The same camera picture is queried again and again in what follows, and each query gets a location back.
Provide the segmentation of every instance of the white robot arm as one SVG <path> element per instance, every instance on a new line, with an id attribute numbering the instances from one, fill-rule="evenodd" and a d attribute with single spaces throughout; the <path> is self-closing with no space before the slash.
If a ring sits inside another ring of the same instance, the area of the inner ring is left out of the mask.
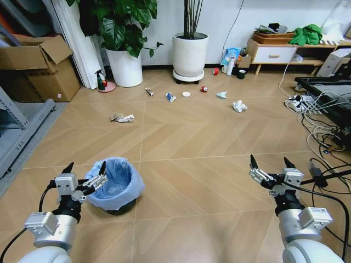
<path id="1" fill-rule="evenodd" d="M 25 222 L 25 227 L 35 235 L 34 246 L 38 249 L 25 255 L 19 263 L 72 263 L 68 253 L 81 218 L 81 204 L 87 195 L 107 182 L 105 162 L 99 174 L 90 180 L 78 180 L 71 173 L 72 167 L 73 163 L 51 183 L 59 192 L 58 209 L 32 213 Z"/>
<path id="2" fill-rule="evenodd" d="M 342 263 L 342 259 L 329 247 L 318 242 L 320 230 L 333 219 L 325 208 L 305 207 L 300 204 L 292 186 L 300 186 L 303 173 L 284 158 L 287 168 L 282 174 L 267 174 L 258 168 L 251 155 L 249 175 L 274 197 L 279 218 L 279 229 L 285 249 L 284 263 Z"/>

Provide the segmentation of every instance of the gray carpet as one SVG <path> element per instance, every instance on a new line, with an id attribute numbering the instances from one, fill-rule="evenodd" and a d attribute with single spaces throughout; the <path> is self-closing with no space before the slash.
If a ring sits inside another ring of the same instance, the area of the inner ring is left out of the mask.
<path id="1" fill-rule="evenodd" d="M 67 102 L 55 103 L 56 111 L 51 112 L 47 116 L 47 118 L 44 120 L 42 125 L 36 131 L 34 136 L 28 142 L 26 147 L 17 156 L 17 159 L 10 167 L 11 172 L 6 174 L 2 179 L 0 179 L 0 198 L 3 196 L 5 191 L 9 188 L 13 180 L 15 180 L 16 176 L 20 173 L 24 164 L 32 155 L 33 151 L 38 146 L 39 142 L 43 139 L 43 137 L 46 135 L 48 130 L 51 128 L 51 126 L 54 124 L 56 119 L 61 115 L 62 110 L 65 108 L 67 104 L 68 104 Z M 18 103 L 16 105 L 28 119 L 30 119 L 31 116 L 33 116 L 37 111 L 37 109 L 41 106 L 40 103 Z"/>

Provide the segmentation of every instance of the blue trash bag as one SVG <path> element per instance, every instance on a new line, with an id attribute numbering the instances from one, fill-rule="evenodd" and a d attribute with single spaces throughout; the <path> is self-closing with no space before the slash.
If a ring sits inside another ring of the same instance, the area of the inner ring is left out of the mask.
<path id="1" fill-rule="evenodd" d="M 118 210 L 139 197 L 145 185 L 135 167 L 122 157 L 109 157 L 95 162 L 93 168 L 86 173 L 86 179 L 96 176 L 104 161 L 107 182 L 89 195 L 87 200 L 104 210 Z"/>

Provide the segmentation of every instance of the cardboard box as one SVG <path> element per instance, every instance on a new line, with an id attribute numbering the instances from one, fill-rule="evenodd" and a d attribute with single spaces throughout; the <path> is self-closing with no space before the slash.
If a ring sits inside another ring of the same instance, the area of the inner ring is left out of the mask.
<path id="1" fill-rule="evenodd" d="M 237 63 L 238 68 L 249 68 L 251 64 L 252 57 L 250 55 L 243 56 L 241 60 Z"/>
<path id="2" fill-rule="evenodd" d="M 61 36 L 17 37 L 22 47 L 0 48 L 0 85 L 19 102 L 70 101 L 80 88 Z"/>
<path id="3" fill-rule="evenodd" d="M 347 63 L 351 57 L 351 48 L 340 48 L 329 54 L 317 73 L 317 77 L 332 77 L 341 64 Z"/>

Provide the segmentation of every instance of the table leg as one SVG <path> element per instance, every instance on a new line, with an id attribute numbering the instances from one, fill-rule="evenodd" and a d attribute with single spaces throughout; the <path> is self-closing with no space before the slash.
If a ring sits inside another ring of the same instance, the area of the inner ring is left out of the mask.
<path id="1" fill-rule="evenodd" d="M 311 72 L 311 75 L 315 75 L 316 71 L 317 71 L 318 67 L 314 67 L 313 71 Z"/>
<path id="2" fill-rule="evenodd" d="M 255 76 L 257 76 L 259 74 L 259 70 L 261 69 L 261 64 L 259 64 L 257 66 L 257 69 L 256 69 L 256 73 L 254 74 Z"/>

